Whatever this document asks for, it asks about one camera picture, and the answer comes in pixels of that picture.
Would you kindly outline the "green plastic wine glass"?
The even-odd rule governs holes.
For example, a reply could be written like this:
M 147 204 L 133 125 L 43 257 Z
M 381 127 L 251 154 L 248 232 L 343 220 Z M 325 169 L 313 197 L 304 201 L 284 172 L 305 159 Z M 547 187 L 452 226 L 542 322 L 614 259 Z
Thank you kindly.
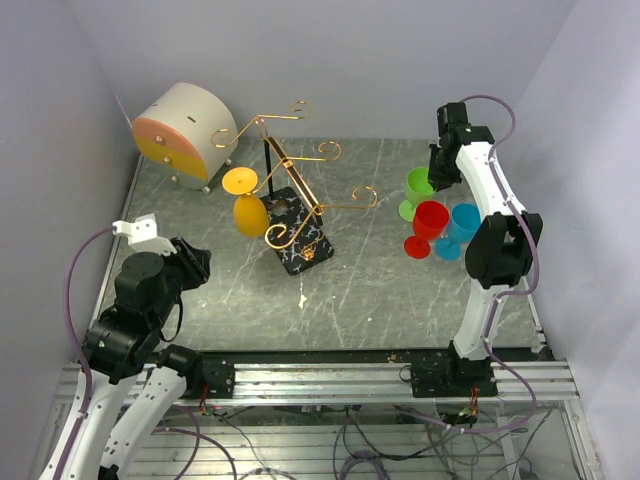
M 434 194 L 428 175 L 426 166 L 416 167 L 407 174 L 405 197 L 398 207 L 400 217 L 406 222 L 412 222 L 417 206 L 430 200 Z

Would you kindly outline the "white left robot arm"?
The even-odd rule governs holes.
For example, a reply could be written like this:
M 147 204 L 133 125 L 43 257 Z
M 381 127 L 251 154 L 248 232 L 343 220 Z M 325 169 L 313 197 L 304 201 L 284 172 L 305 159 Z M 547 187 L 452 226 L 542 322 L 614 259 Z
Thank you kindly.
M 203 360 L 171 345 L 162 350 L 142 393 L 124 404 L 160 342 L 181 295 L 206 283 L 211 253 L 180 237 L 167 256 L 135 253 L 114 281 L 115 300 L 87 331 L 75 398 L 44 479 L 123 479 L 143 439 L 171 405 L 203 387 Z

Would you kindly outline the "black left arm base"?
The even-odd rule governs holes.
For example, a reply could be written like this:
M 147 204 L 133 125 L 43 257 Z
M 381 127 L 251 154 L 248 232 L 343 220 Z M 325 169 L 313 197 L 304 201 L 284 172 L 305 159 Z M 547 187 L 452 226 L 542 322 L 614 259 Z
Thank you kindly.
M 186 380 L 186 389 L 181 395 L 184 399 L 230 399 L 233 396 L 236 370 L 222 357 L 172 346 L 162 365 Z

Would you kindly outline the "blue plastic wine glass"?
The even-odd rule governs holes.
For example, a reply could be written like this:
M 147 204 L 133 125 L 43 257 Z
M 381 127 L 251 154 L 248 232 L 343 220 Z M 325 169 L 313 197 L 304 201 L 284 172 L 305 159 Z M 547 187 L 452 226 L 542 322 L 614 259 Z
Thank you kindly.
M 435 253 L 446 261 L 458 260 L 462 254 L 462 246 L 471 241 L 481 222 L 479 209 L 475 205 L 456 205 L 450 212 L 446 236 L 435 243 Z

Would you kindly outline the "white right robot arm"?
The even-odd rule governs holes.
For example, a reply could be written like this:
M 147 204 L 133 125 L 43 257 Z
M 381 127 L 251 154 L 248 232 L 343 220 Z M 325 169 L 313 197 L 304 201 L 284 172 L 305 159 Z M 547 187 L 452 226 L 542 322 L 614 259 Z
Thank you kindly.
M 510 137 L 514 126 L 495 139 L 487 126 L 470 122 L 465 100 L 439 107 L 437 125 L 428 182 L 436 191 L 466 182 L 480 216 L 465 253 L 471 291 L 452 346 L 464 361 L 484 361 L 492 353 L 503 303 L 511 296 L 528 295 L 537 286 L 543 221 L 518 200 L 499 163 L 497 146 Z M 519 290 L 528 274 L 533 275 L 530 289 Z

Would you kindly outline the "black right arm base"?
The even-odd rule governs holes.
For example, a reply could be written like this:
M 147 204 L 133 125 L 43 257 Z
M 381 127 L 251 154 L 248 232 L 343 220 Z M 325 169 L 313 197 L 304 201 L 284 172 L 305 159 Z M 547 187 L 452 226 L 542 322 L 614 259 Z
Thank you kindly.
M 410 350 L 399 378 L 410 385 L 414 398 L 494 397 L 498 394 L 488 358 L 470 361 L 454 349 Z

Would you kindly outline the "red plastic wine glass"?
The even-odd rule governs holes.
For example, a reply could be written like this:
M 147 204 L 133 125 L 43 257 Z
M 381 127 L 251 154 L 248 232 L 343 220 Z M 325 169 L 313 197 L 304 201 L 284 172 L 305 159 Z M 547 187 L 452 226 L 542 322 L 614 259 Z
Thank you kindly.
M 413 234 L 404 241 L 405 252 L 414 259 L 424 259 L 431 253 L 431 241 L 438 238 L 450 220 L 447 207 L 437 201 L 420 203 L 412 221 Z

